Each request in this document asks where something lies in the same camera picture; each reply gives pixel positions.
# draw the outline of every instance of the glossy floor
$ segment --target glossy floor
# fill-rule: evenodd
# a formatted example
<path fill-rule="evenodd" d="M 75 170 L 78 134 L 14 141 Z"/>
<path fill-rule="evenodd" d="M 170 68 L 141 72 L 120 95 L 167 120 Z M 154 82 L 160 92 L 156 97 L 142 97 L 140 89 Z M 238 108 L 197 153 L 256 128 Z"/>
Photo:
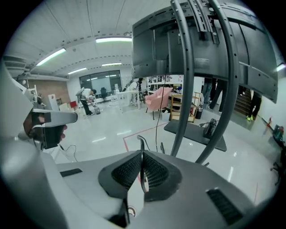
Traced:
<path fill-rule="evenodd" d="M 159 112 L 145 113 L 146 107 L 124 107 L 120 113 L 116 102 L 99 105 L 100 115 L 79 116 L 76 123 L 69 124 L 65 131 L 66 138 L 61 142 L 66 150 L 59 147 L 47 150 L 56 163 L 86 161 L 109 157 L 126 151 L 137 150 L 140 142 L 136 136 L 146 138 L 150 150 L 156 151 L 156 124 Z M 219 119 L 217 107 L 210 111 L 204 109 L 202 118 L 195 124 L 205 123 L 211 118 Z M 224 139 L 227 151 L 214 150 L 205 162 L 209 168 L 236 185 L 254 204 L 269 198 L 275 192 L 277 174 L 270 171 L 272 164 L 279 157 L 279 147 L 273 141 L 271 132 L 258 117 L 249 122 L 244 116 L 234 113 Z M 166 122 L 158 123 L 157 144 L 163 142 L 166 154 L 170 154 L 175 135 L 164 130 Z M 204 149 L 204 145 L 183 139 L 178 158 L 194 162 Z"/>

